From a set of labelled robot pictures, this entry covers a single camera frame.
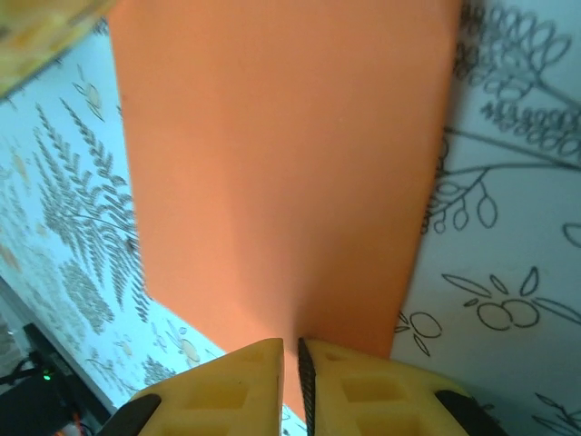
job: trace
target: fern illustration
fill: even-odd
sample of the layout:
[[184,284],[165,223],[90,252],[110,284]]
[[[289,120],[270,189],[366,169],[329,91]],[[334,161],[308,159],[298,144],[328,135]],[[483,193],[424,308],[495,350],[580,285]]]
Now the fern illustration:
[[175,375],[174,370],[166,368],[150,355],[147,356],[147,360],[145,362],[142,362],[142,366],[145,370],[143,383],[145,383],[146,386],[151,386],[152,384],[163,382],[165,379],[169,379]]
[[[75,308],[70,303],[64,302],[60,298],[56,301],[51,298],[51,301],[49,302],[29,282],[25,282],[25,287],[28,293],[32,296],[32,299],[28,300],[28,305],[34,310],[34,313],[38,316],[39,320],[41,320],[41,322],[43,322],[47,327],[50,327],[56,332],[60,332],[64,335],[65,347],[72,347],[79,352],[81,350],[81,342],[85,337],[85,329]],[[65,318],[69,317],[73,320],[71,327],[73,328],[74,334],[71,334],[66,330]]]
[[25,210],[23,209],[20,203],[20,199],[18,198],[16,189],[14,188],[13,185],[10,185],[8,189],[10,191],[10,203],[12,204],[12,210],[14,212],[14,215],[20,222],[21,226],[23,226],[27,231],[29,231],[30,227],[28,225],[28,218],[26,216]]
[[36,277],[42,277],[43,294],[50,301],[49,311],[58,313],[59,320],[67,324],[69,331],[73,332],[67,332],[66,335],[72,335],[76,341],[82,342],[86,337],[85,324],[76,308],[63,298],[61,283],[58,279],[59,272],[53,259],[40,249],[26,248],[29,259],[32,260],[29,263],[31,273],[34,273]]
[[140,318],[147,322],[149,296],[143,288],[139,250],[128,250],[127,240],[137,241],[133,215],[133,198],[127,182],[113,173],[113,154],[107,152],[93,131],[75,111],[62,101],[88,145],[94,174],[81,170],[80,154],[56,132],[42,107],[36,107],[45,138],[36,129],[39,154],[34,154],[43,183],[40,185],[44,220],[75,258],[91,268],[99,283],[104,284],[105,271],[111,272],[115,298],[123,308],[123,297],[131,284],[133,300]]
[[94,283],[76,262],[67,262],[60,267],[64,288],[76,305],[79,312],[91,325],[93,331],[100,334],[105,322],[113,322],[114,315],[109,305],[103,300]]
[[94,26],[93,33],[95,35],[107,36],[109,34],[109,23],[105,18],[101,18],[99,22]]
[[137,393],[137,389],[131,385],[128,381],[121,379],[117,374],[118,372],[115,370],[113,366],[113,361],[107,360],[105,362],[101,362],[99,358],[99,352],[95,349],[91,349],[91,357],[89,359],[84,360],[87,363],[90,363],[93,368],[95,368],[103,377],[103,379],[114,385],[117,390],[129,397],[134,396]]

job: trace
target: blurry object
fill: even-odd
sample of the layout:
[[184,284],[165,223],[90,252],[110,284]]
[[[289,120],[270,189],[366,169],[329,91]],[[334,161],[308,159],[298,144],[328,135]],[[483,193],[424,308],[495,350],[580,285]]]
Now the blurry object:
[[0,0],[0,98],[102,19],[114,0]]
[[[280,434],[282,359],[282,340],[267,339],[160,381],[99,436]],[[304,339],[299,368],[309,436],[507,436],[460,386],[433,372]]]
[[226,351],[283,338],[294,410],[298,337],[389,355],[459,10],[126,0],[109,14],[147,292]]

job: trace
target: black cable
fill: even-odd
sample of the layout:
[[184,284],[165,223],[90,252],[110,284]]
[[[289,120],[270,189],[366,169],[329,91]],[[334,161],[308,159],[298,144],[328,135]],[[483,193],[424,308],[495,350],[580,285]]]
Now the black cable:
[[[26,377],[30,377],[31,375],[35,375],[40,371],[40,368],[35,365],[35,361],[33,359],[33,355],[30,354],[28,357],[22,359],[19,363],[16,364],[15,368],[10,372],[10,374],[5,375],[4,377],[0,377],[0,385],[2,384],[9,384],[14,385],[15,382],[19,379],[24,379]],[[26,365],[27,362],[32,362],[34,364],[34,368],[29,370],[23,370],[22,367]]]
[[84,430],[85,436],[94,436],[94,431],[91,427],[89,427],[87,424],[85,424],[84,422],[80,422],[81,427]]

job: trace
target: plant drawing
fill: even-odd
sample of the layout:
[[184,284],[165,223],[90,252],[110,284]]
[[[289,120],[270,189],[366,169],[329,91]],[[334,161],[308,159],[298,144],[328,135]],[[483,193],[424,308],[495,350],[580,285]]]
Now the plant drawing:
[[561,302],[537,296],[540,279],[536,266],[530,269],[520,289],[512,293],[494,274],[489,275],[490,284],[486,286],[457,275],[442,274],[442,277],[458,289],[473,295],[472,299],[464,303],[464,307],[475,307],[480,322],[491,330],[505,332],[513,327],[533,327],[540,322],[541,312],[553,313],[581,326],[581,313]]
[[146,386],[151,386],[152,384],[163,382],[165,379],[169,379],[176,374],[174,370],[163,366],[150,355],[147,356],[147,360],[145,362],[142,362],[142,366],[145,370],[143,383],[145,383]]
[[581,436],[581,409],[570,411],[564,405],[540,393],[535,393],[535,395],[552,413],[549,417],[533,415],[533,420],[537,424],[561,436]]
[[[581,173],[581,103],[545,78],[546,71],[564,59],[571,43],[572,35],[560,34],[554,22],[540,20],[532,12],[464,2],[454,76],[465,86],[479,88],[494,99],[480,111],[484,121],[504,135],[524,139],[526,144],[446,127],[422,233],[430,228],[436,233],[449,228],[462,231],[472,221],[488,229],[494,227],[500,211],[487,188],[487,178],[495,171],[549,169]],[[553,105],[525,107],[524,98],[531,93],[548,97]],[[522,156],[522,162],[517,159],[448,169],[446,158],[453,138],[499,147]],[[579,237],[570,236],[577,227],[565,225],[566,238],[577,246]]]
[[[39,186],[46,226],[71,248],[77,260],[93,269],[101,285],[105,270],[111,271],[115,297],[121,308],[130,283],[135,308],[141,320],[147,322],[151,299],[143,288],[133,198],[127,182],[113,172],[113,154],[105,150],[103,143],[66,102],[63,105],[89,147],[96,177],[81,169],[80,154],[56,132],[38,105],[46,138],[55,151],[54,156],[44,144],[43,134],[36,129],[34,135],[40,153],[34,154],[34,159],[43,180]],[[134,241],[132,250],[128,249],[128,238]]]
[[78,263],[75,261],[64,263],[60,270],[64,288],[69,297],[89,322],[93,331],[97,334],[102,333],[104,323],[114,320],[111,308]]
[[436,339],[442,335],[442,326],[436,318],[425,312],[413,312],[409,317],[400,312],[399,320],[403,325],[397,326],[395,333],[412,332],[418,348],[430,357],[425,340]]
[[113,366],[113,361],[107,360],[101,362],[99,352],[95,348],[91,349],[91,357],[84,361],[91,364],[91,366],[101,374],[103,379],[117,388],[120,393],[127,395],[128,397],[132,397],[137,393],[137,389],[134,386],[119,377],[118,371],[116,371]]

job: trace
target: red wire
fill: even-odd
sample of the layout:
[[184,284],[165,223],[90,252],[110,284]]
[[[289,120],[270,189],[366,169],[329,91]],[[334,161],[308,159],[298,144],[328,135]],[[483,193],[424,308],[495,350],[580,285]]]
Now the red wire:
[[76,429],[79,431],[79,434],[81,436],[84,436],[84,431],[83,431],[83,427],[81,427],[81,420],[79,419],[79,414],[73,413],[73,418],[74,418],[74,425],[76,425]]

